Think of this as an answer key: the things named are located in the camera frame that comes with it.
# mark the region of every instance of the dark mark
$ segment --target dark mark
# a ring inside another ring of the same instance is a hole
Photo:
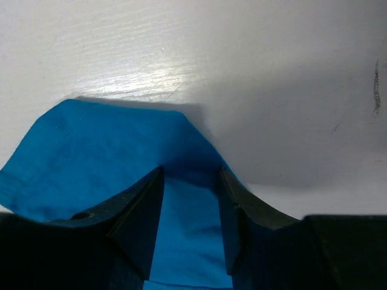
[[[380,106],[382,101],[379,94],[379,61],[376,61],[375,65],[375,77],[374,77],[374,100],[375,100],[375,109],[374,109],[374,118],[376,118],[380,112]]]
[[[339,127],[339,125],[336,125],[336,127],[335,127],[335,128],[333,128],[333,130],[332,130],[332,134],[336,132],[336,129],[337,129],[338,127]]]

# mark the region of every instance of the black jaw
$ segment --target black jaw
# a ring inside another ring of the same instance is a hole
[[[298,221],[220,168],[217,194],[234,290],[387,289],[387,216]]]
[[[151,271],[163,192],[158,168],[67,221],[0,214],[1,285],[141,290]]]

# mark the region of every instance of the scratch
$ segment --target scratch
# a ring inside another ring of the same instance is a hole
[[[379,94],[379,61],[376,61],[375,65],[375,77],[374,77],[374,100],[375,100],[375,109],[373,116],[376,118],[380,112],[380,107],[382,105],[382,101],[380,99]]]
[[[338,127],[339,127],[339,125],[336,125],[336,127],[335,127],[335,128],[333,128],[333,130],[332,130],[332,134],[333,134],[333,133],[335,133],[335,132],[337,131],[336,129],[337,129]]]
[[[170,97],[172,97],[172,95],[174,95],[182,86],[183,84],[180,84],[180,86],[178,86],[173,92],[171,92],[164,100],[163,102],[166,102]]]

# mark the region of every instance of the blue fabric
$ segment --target blue fabric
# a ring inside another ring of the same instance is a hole
[[[35,122],[0,171],[0,204],[37,221],[68,219],[163,166],[163,207],[144,289],[232,288],[213,192],[221,164],[179,112],[66,100]]]

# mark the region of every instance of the white table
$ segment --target white table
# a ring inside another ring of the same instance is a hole
[[[84,95],[185,112],[292,216],[386,213],[386,13],[386,0],[0,0],[0,166],[35,119]]]

